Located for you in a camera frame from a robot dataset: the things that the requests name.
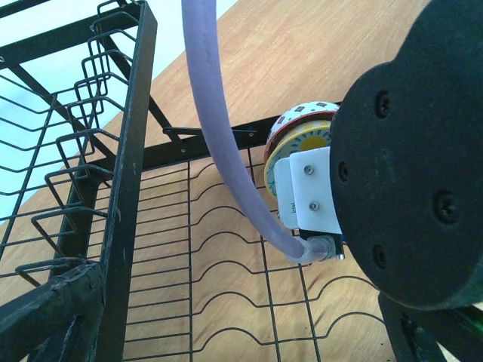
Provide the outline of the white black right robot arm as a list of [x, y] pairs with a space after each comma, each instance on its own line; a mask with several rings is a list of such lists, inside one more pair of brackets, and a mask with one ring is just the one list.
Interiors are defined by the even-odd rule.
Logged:
[[482, 3], [432, 1], [331, 125], [331, 187], [352, 255], [412, 308], [482, 300]]

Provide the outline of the red dot patterned bowl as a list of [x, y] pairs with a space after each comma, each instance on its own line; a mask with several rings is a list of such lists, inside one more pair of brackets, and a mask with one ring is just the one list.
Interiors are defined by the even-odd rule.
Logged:
[[330, 121], [333, 114], [340, 108], [337, 103], [328, 101], [311, 101], [294, 106], [280, 115], [271, 126], [266, 139], [263, 160], [267, 161], [281, 139], [295, 127], [308, 121]]

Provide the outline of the yellow blue sun bowl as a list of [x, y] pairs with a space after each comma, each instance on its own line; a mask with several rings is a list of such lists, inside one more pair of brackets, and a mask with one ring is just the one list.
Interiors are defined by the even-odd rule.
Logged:
[[274, 167], [282, 158], [297, 152], [318, 149], [331, 144], [331, 122], [326, 120], [308, 121], [290, 130], [269, 155], [264, 167], [264, 184], [270, 195], [277, 198]]

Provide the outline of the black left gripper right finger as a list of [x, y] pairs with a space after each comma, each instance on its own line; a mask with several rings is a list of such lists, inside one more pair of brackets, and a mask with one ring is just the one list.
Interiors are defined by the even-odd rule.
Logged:
[[378, 296], [397, 361], [482, 360], [482, 310], [475, 306], [424, 311]]

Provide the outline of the black wire dish rack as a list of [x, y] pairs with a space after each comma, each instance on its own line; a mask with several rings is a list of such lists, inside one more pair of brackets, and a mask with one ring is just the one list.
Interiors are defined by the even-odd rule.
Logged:
[[392, 361], [351, 253], [289, 262], [210, 158], [166, 1], [1, 7], [1, 306], [98, 263], [88, 361]]

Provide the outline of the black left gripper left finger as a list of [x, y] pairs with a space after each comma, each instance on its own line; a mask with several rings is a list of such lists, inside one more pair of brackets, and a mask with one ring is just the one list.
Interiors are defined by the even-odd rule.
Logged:
[[1, 360], [88, 361], [105, 306], [98, 263], [79, 265], [1, 306]]

